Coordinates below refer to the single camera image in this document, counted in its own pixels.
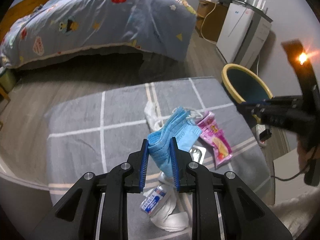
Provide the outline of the person's right hand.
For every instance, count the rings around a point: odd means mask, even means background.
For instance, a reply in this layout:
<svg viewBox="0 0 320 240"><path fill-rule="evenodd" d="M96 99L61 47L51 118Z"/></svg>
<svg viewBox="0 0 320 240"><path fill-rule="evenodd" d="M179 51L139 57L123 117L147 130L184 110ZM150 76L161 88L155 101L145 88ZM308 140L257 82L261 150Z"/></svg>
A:
<svg viewBox="0 0 320 240"><path fill-rule="evenodd" d="M307 151L301 142L300 136L297 135L297 154L298 154L298 163L299 170L302 171L304 167L306 167L309 159L312 157L315 147L311 150Z"/></svg>

